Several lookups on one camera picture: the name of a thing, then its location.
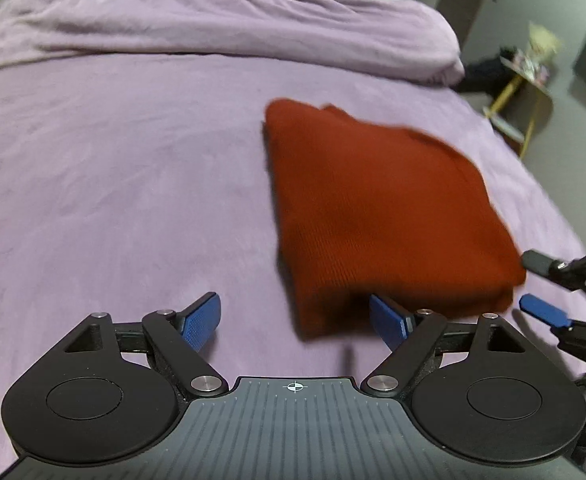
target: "blue object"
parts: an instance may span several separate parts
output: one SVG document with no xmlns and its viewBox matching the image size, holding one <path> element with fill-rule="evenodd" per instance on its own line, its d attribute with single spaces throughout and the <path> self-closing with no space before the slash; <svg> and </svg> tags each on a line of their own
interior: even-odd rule
<svg viewBox="0 0 586 480">
<path fill-rule="evenodd" d="M 519 308 L 525 313 L 531 314 L 535 319 L 555 328 L 572 325 L 572 319 L 569 319 L 563 310 L 544 300 L 540 300 L 537 296 L 533 296 L 533 294 L 525 294 L 522 296 L 519 300 Z"/>
<path fill-rule="evenodd" d="M 182 339 L 199 352 L 215 332 L 221 317 L 221 301 L 219 296 L 214 294 L 184 319 Z"/>
<path fill-rule="evenodd" d="M 374 294 L 369 298 L 369 309 L 373 329 L 391 351 L 406 341 L 413 331 L 415 322 L 410 312 L 399 313 Z"/>
</svg>

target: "gray gripper base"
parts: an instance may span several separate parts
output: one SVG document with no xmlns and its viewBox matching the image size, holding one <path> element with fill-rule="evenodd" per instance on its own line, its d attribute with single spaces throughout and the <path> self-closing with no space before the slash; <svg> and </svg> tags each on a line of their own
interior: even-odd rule
<svg viewBox="0 0 586 480">
<path fill-rule="evenodd" d="M 139 455 L 91 467 L 25 458 L 4 478 L 586 480 L 586 475 L 564 458 L 515 468 L 465 462 L 424 438 L 398 402 L 367 397 L 346 379 L 243 378 L 226 396 L 193 401 L 175 430 Z"/>
</svg>

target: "bed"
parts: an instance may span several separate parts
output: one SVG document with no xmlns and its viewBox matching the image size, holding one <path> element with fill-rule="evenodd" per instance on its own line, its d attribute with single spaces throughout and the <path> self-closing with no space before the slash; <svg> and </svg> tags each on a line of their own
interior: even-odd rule
<svg viewBox="0 0 586 480">
<path fill-rule="evenodd" d="M 87 314 L 116 322 L 223 301 L 209 362 L 240 375 L 354 376 L 374 335 L 302 341 L 278 261 L 265 106 L 334 104 L 454 146 L 484 177 L 519 249 L 584 248 L 460 77 L 444 19 L 410 0 L 11 0 L 0 5 L 0 402 Z M 586 320 L 586 299 L 529 277 Z M 513 308 L 572 374 L 585 365 Z M 14 452 L 0 421 L 0 472 Z"/>
</svg>

